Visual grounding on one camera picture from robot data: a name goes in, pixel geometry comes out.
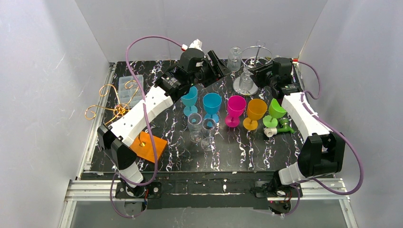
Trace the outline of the green wine glass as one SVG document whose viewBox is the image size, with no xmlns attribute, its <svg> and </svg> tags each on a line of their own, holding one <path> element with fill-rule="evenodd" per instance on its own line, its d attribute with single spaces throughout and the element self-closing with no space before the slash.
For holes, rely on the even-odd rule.
<svg viewBox="0 0 403 228">
<path fill-rule="evenodd" d="M 277 127 L 278 119 L 282 118 L 287 113 L 275 98 L 271 100 L 268 111 L 269 114 L 263 118 L 263 124 L 266 128 Z"/>
</svg>

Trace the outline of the orange wine glass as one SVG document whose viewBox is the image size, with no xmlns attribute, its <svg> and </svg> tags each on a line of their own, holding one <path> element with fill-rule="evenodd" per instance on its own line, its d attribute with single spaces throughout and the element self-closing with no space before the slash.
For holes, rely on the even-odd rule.
<svg viewBox="0 0 403 228">
<path fill-rule="evenodd" d="M 262 99 L 252 99 L 247 105 L 247 117 L 243 120 L 243 127 L 248 131 L 256 130 L 258 120 L 260 120 L 267 111 L 267 104 Z"/>
</svg>

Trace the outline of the pink wine glass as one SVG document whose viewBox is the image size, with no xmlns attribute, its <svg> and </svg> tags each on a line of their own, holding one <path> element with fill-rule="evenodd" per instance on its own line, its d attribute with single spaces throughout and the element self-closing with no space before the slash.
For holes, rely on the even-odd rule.
<svg viewBox="0 0 403 228">
<path fill-rule="evenodd" d="M 239 95 L 233 95 L 228 99 L 227 112 L 225 124 L 230 128 L 235 128 L 240 124 L 240 116 L 244 113 L 246 108 L 246 100 Z"/>
</svg>

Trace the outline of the clear wine glass front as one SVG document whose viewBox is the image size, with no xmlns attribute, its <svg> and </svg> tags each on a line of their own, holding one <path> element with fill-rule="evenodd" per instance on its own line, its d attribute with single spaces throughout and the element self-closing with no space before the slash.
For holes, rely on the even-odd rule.
<svg viewBox="0 0 403 228">
<path fill-rule="evenodd" d="M 216 132 L 216 122 L 214 119 L 206 118 L 202 122 L 202 133 L 205 138 L 201 141 L 201 147 L 205 151 L 212 151 L 213 136 Z"/>
</svg>

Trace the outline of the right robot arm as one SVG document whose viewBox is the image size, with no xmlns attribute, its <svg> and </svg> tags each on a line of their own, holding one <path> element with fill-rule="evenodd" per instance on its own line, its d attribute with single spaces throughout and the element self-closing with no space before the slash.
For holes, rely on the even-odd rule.
<svg viewBox="0 0 403 228">
<path fill-rule="evenodd" d="M 281 187 L 342 169 L 345 142 L 315 119 L 302 88 L 293 83 L 292 69 L 293 60 L 285 57 L 276 57 L 269 63 L 249 69 L 257 87 L 270 87 L 273 98 L 290 115 L 304 140 L 297 161 L 274 172 L 269 183 L 257 188 L 260 192 L 276 192 Z"/>
</svg>

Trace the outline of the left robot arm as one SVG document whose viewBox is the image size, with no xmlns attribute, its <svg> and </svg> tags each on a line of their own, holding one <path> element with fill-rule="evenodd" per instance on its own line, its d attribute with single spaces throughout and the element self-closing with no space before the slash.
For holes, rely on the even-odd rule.
<svg viewBox="0 0 403 228">
<path fill-rule="evenodd" d="M 150 122 L 188 94 L 192 86 L 208 87 L 231 74 L 214 51 L 203 52 L 198 39 L 189 46 L 182 46 L 182 50 L 179 62 L 158 77 L 148 93 L 142 93 L 142 100 L 110 126 L 101 124 L 97 130 L 101 150 L 117 167 L 119 177 L 132 188 L 147 186 L 156 177 L 154 173 L 149 181 L 143 181 L 136 164 L 137 155 L 130 149 L 141 131 L 148 130 L 153 153 L 156 153 Z"/>
</svg>

